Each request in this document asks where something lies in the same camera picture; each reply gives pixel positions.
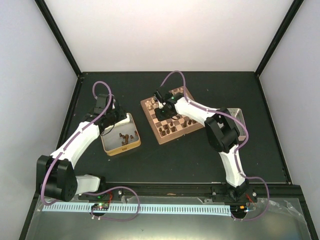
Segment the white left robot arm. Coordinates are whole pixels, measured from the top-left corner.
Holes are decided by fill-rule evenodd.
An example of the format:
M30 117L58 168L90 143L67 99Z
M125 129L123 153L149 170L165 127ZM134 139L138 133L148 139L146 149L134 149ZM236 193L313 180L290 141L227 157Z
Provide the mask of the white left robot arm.
M103 199L108 192L98 176L77 176L75 166L88 146L108 127L125 120L126 111L113 95L100 94L95 107L87 113L68 140L49 156L41 155L36 162L36 192L44 205L45 198L69 202L74 196L90 193Z

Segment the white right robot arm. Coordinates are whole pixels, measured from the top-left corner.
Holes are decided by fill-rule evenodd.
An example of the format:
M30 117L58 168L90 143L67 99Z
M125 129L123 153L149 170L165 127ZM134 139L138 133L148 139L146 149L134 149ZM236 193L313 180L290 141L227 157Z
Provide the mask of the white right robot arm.
M158 120L184 115L205 127L208 142L219 153L225 169L228 198L233 202L240 201L249 185L238 151L241 135L238 125L243 126L242 123L227 108L209 108L181 92L173 94L160 87L154 96L158 103L155 109Z

